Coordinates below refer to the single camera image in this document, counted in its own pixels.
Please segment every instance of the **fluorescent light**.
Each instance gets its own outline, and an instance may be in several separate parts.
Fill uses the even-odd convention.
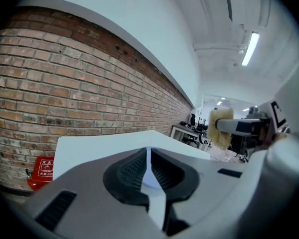
[[[249,63],[249,60],[251,59],[251,56],[253,55],[257,42],[259,40],[259,33],[252,32],[250,42],[247,48],[247,52],[245,54],[245,58],[243,62],[241,63],[242,66],[247,66]]]

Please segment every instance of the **brick wall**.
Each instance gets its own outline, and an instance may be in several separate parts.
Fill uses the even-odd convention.
[[[25,168],[53,156],[62,135],[155,129],[191,110],[131,46],[81,18],[18,8],[0,31],[0,183],[29,189]]]

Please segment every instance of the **white table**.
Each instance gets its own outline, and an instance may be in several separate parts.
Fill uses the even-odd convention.
[[[210,159],[209,153],[154,130],[100,136],[63,136],[59,138],[55,151],[53,180],[79,164],[149,146]]]
[[[173,129],[171,131],[170,138],[181,141],[183,139],[184,133],[191,135],[193,137],[199,138],[198,133],[195,133],[193,130],[190,130],[189,128],[187,128],[181,124],[173,125]],[[208,147],[208,144],[200,144],[199,149],[205,151],[205,149],[207,147]]]

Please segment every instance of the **fire extinguisher box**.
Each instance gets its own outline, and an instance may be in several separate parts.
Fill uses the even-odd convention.
[[[37,157],[32,177],[27,182],[31,189],[38,191],[52,181],[54,157]]]

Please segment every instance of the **beige fur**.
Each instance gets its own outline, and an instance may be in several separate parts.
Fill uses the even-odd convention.
[[[209,125],[207,130],[207,136],[211,139],[215,146],[220,149],[227,149],[230,146],[231,134],[218,131],[215,127],[215,123],[218,119],[233,119],[234,110],[222,109],[222,110],[212,110],[209,115]]]

